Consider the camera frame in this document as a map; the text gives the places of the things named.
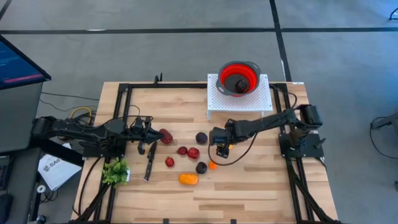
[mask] yellow cable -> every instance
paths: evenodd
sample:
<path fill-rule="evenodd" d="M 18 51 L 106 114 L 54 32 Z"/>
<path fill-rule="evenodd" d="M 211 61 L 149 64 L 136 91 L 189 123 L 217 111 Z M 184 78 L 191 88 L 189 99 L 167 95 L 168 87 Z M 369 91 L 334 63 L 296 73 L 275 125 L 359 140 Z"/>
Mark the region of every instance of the yellow cable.
<path fill-rule="evenodd" d="M 81 107 L 78 107 L 78 108 L 74 109 L 74 110 L 72 111 L 72 113 L 70 113 L 70 118 L 73 119 L 73 115 L 74 115 L 75 112 L 78 111 L 78 110 L 88 110 L 88 112 L 89 112 L 89 114 L 90 114 L 90 119 L 88 120 L 88 123 L 90 124 L 90 123 L 91 123 L 91 118 L 92 118 L 92 116 L 93 116 L 93 113 L 91 112 L 91 110 L 90 110 L 88 107 L 85 107 L 85 106 L 81 106 Z"/>

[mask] leafy green vegetable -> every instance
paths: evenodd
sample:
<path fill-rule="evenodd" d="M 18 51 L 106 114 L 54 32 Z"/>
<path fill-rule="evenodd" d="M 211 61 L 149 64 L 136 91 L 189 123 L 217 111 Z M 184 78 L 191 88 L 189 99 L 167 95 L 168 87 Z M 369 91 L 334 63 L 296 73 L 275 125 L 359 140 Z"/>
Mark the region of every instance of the leafy green vegetable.
<path fill-rule="evenodd" d="M 120 161 L 119 158 L 116 158 L 116 161 L 112 164 L 105 164 L 102 173 L 104 174 L 104 183 L 114 185 L 115 187 L 124 183 L 127 184 L 127 170 L 129 167 L 127 166 L 126 160 Z"/>

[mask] black floor line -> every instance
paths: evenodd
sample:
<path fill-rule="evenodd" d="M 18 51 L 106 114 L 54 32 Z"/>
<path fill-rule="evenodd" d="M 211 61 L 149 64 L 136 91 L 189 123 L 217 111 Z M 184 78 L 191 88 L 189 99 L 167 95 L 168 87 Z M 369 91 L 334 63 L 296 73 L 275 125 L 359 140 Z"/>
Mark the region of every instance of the black floor line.
<path fill-rule="evenodd" d="M 0 30 L 0 34 L 189 34 L 275 32 L 274 28 L 224 27 L 181 29 Z"/>
<path fill-rule="evenodd" d="M 4 3 L 3 7 L 1 8 L 0 11 L 0 21 L 2 19 L 2 17 L 5 15 L 8 7 L 10 6 L 12 0 L 7 0 L 6 3 Z"/>
<path fill-rule="evenodd" d="M 282 28 L 281 31 L 282 32 L 398 32 L 398 27 Z"/>
<path fill-rule="evenodd" d="M 280 59 L 283 61 L 282 66 L 284 68 L 285 81 L 291 82 L 292 76 L 290 74 L 289 63 L 287 62 L 284 38 L 282 36 L 282 32 L 281 32 L 281 28 L 280 28 L 280 24 L 279 24 L 279 17 L 278 17 L 278 12 L 276 9 L 275 0 L 269 0 L 269 4 L 271 5 L 272 18 L 274 20 L 274 25 L 275 25 L 275 33 L 276 33 L 276 39 L 278 41 Z"/>

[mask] black knife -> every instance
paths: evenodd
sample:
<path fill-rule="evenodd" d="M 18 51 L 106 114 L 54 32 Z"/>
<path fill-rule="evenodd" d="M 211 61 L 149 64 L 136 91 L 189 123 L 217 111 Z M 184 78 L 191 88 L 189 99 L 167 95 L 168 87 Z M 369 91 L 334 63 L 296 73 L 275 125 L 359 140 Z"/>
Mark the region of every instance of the black knife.
<path fill-rule="evenodd" d="M 145 173 L 144 181 L 149 180 L 150 171 L 152 170 L 152 162 L 154 161 L 154 158 L 155 158 L 156 145 L 157 145 L 157 141 L 154 142 L 149 149 L 148 156 L 147 156 L 148 166 L 147 166 L 147 171 Z"/>

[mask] red fruit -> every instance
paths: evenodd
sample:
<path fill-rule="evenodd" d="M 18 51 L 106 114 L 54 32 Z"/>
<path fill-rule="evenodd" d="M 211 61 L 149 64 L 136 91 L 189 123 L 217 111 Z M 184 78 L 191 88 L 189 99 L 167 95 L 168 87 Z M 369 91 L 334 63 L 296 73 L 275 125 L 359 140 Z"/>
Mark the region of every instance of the red fruit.
<path fill-rule="evenodd" d="M 199 157 L 199 149 L 197 149 L 195 147 L 191 147 L 188 150 L 188 157 L 192 158 L 192 159 L 198 159 L 198 157 Z"/>
<path fill-rule="evenodd" d="M 181 146 L 177 150 L 177 154 L 179 154 L 179 155 L 185 155 L 187 152 L 188 152 L 188 149 L 185 146 Z"/>
<path fill-rule="evenodd" d="M 166 166 L 167 167 L 173 167 L 174 166 L 174 159 L 167 156 L 166 160 L 165 160 Z"/>
<path fill-rule="evenodd" d="M 161 139 L 162 143 L 170 144 L 173 142 L 173 136 L 164 128 L 159 130 L 160 133 L 164 134 L 164 137 Z"/>

